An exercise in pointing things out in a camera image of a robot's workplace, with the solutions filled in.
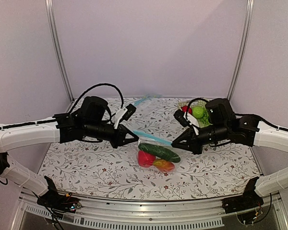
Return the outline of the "dark green toy cucumber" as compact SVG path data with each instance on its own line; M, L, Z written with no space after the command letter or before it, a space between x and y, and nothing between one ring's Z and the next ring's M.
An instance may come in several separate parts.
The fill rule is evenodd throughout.
M173 163L179 163L181 161L181 158L178 154L163 146L153 145L149 143L140 143L138 145L138 148L139 150L142 150L146 153L149 153L166 161L170 161Z

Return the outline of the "red toy apple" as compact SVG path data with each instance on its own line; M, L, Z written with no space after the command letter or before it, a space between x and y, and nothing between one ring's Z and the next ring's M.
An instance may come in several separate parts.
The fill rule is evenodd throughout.
M137 160L138 164L141 167L149 168L153 165L153 162L156 160L156 157L154 155L151 155L149 153L140 150L138 151Z

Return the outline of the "clear zip bag blue zipper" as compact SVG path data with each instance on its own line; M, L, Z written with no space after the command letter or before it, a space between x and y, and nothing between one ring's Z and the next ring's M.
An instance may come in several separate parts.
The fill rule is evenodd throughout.
M142 168L169 173L182 162L182 157L173 150L171 143L140 130L134 130L138 136L136 162Z

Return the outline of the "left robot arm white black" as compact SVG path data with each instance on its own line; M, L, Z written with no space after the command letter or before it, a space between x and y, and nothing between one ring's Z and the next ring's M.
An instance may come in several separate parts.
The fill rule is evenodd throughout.
M43 143L87 142L88 138L92 138L93 143L108 141L116 149L139 139L121 124L134 114L134 105L121 105L117 112L112 113L108 102L100 97L82 93L80 98L83 102L78 109L75 107L79 100L76 100L66 113L44 120L0 125L0 177L42 196L51 208L62 203L53 181L20 165L8 155L8 151Z

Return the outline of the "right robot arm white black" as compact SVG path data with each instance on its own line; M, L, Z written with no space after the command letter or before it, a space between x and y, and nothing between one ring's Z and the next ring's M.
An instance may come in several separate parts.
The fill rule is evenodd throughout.
M205 108L211 125L199 128L196 118L189 117L189 107L195 101L206 102ZM194 155L202 154L203 146L217 144L228 140L229 143L242 144L253 147L268 147L288 153L288 128L274 125L259 115L236 114L226 98L216 98L207 101L195 98L189 101L187 111L178 109L174 113L175 119L183 126L188 127L179 135L171 146L191 152ZM239 197L239 205L249 209L257 201L257 195L266 196L288 188L288 167L267 176L260 176L249 180L251 190Z

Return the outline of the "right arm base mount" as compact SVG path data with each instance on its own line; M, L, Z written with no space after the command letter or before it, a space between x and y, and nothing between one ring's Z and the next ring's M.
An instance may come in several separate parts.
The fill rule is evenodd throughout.
M222 208L225 210L226 214L257 207L259 208L259 211L261 211L264 201L255 193L255 184L258 179L258 176L250 179L247 182L242 195L228 197L222 200ZM241 224L250 225L256 221L258 215L259 212L255 210L249 213L242 213L238 215L238 221Z

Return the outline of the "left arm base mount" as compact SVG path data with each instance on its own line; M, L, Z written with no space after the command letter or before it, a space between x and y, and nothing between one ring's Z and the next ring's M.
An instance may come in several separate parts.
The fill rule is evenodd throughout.
M72 196L72 193L60 195L55 187L54 182L47 176L44 176L48 183L47 192L44 195L39 195L37 203L41 206L51 208L59 212L75 213L76 210L81 208L80 200Z

